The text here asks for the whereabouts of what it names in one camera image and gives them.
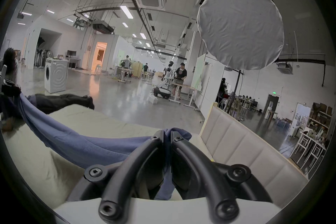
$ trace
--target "shelf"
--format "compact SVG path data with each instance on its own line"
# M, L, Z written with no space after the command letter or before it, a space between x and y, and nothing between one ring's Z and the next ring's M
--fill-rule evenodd
M327 117L333 117L333 116L328 115L328 114L325 113L325 112L321 112L321 111L319 111L318 113L321 113L321 114L323 114L323 115L326 115Z
M315 120L315 119L312 119L311 117L310 117L309 119L310 119L310 120L312 120L312 121L315 121L316 123L320 124L321 126L323 126L323 127L327 128L327 129L329 129L329 127L328 127L328 126L326 126L326 125L322 124L321 122L318 122L317 120Z

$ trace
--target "blue cloth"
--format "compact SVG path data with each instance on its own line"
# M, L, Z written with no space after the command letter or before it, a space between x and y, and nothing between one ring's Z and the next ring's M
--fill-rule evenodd
M78 134L67 126L49 117L27 98L20 94L15 98L23 120L45 146L67 159L71 163L86 169L95 164L109 165L125 160L138 146L150 136L134 138L95 138ZM183 129L171 128L164 130L165 147L165 180L157 194L158 199L168 200L174 190L170 172L170 133L178 131L183 138L190 140L191 134Z

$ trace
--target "man in black t-shirt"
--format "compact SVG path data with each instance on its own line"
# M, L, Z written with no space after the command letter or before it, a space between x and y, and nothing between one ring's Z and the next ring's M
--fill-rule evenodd
M176 80L175 80L175 83L183 84L183 80L186 77L187 77L187 70L184 68L184 63L181 63L181 67L179 67L176 70ZM173 96L175 96L176 88L177 88L177 86L174 85ZM182 90L182 87L179 87L179 89L178 89L178 96L179 96L180 99L181 99L181 97L180 97L181 90Z

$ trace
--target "washing machine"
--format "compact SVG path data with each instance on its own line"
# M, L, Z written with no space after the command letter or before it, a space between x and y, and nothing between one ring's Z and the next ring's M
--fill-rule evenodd
M44 69L44 88L49 93L65 91L68 61L47 58Z

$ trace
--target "beige upholstered headboard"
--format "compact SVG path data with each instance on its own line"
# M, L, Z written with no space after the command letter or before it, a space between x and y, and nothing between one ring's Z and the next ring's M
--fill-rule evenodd
M285 207L304 188L307 179L288 159L216 104L200 133L213 159L248 166L274 204Z

